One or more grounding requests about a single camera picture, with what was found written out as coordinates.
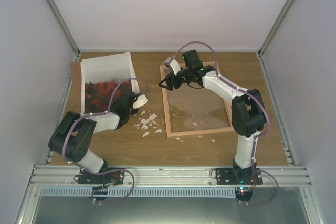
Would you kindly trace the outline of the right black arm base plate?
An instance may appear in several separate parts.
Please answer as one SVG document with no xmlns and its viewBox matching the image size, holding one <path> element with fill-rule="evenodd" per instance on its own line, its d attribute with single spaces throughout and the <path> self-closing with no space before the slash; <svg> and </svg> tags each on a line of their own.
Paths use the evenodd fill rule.
<svg viewBox="0 0 336 224">
<path fill-rule="evenodd" d="M 252 168 L 217 168 L 215 169 L 215 175 L 218 185 L 254 185 L 254 183 L 256 183 L 256 185 L 263 184 L 260 169 L 255 169 L 253 174 Z"/>
</svg>

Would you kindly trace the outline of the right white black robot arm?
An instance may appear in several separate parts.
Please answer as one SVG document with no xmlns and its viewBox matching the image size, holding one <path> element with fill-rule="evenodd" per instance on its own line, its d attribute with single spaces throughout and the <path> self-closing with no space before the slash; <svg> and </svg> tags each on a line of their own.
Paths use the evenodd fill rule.
<svg viewBox="0 0 336 224">
<path fill-rule="evenodd" d="M 183 84 L 196 83 L 217 94 L 231 106 L 231 122 L 237 133 L 237 152 L 233 160 L 233 180 L 240 185 L 247 183 L 256 172 L 256 147 L 260 136 L 266 134 L 269 117 L 264 108 L 261 93 L 247 90 L 223 77 L 217 65 L 204 65 L 196 50 L 182 54 L 185 67 L 174 57 L 165 60 L 170 72 L 159 83 L 161 88 L 173 91 Z"/>
</svg>

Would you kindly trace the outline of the brown frame backing board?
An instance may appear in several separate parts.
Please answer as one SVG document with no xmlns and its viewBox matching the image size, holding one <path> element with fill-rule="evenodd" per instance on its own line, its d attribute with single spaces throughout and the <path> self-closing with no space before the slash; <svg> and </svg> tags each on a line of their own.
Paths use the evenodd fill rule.
<svg viewBox="0 0 336 224">
<path fill-rule="evenodd" d="M 81 63 L 76 62 L 71 64 L 71 74 L 72 74 L 72 92 L 75 97 L 79 99 L 81 97 Z"/>
</svg>

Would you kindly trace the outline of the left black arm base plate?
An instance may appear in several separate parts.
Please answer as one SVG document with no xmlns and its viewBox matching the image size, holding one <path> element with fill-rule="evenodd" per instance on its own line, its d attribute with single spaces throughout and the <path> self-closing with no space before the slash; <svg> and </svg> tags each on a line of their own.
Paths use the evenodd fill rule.
<svg viewBox="0 0 336 224">
<path fill-rule="evenodd" d="M 100 172 L 107 174 L 96 175 L 88 171 L 81 170 L 78 175 L 74 176 L 74 181 L 78 184 L 95 184 L 95 185 L 119 185 L 123 184 L 124 171 L 118 168 L 105 167 Z"/>
</svg>

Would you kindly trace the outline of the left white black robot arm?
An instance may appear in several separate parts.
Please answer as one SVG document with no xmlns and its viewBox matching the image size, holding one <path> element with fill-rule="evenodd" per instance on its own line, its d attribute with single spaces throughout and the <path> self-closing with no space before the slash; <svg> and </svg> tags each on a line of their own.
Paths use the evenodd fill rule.
<svg viewBox="0 0 336 224">
<path fill-rule="evenodd" d="M 133 107 L 136 101 L 137 95 L 126 91 L 108 112 L 87 115 L 67 112 L 49 140 L 49 149 L 89 171 L 96 184 L 103 184 L 108 179 L 108 171 L 103 168 L 104 160 L 89 149 L 92 137 L 98 132 L 123 127 L 137 113 Z"/>
</svg>

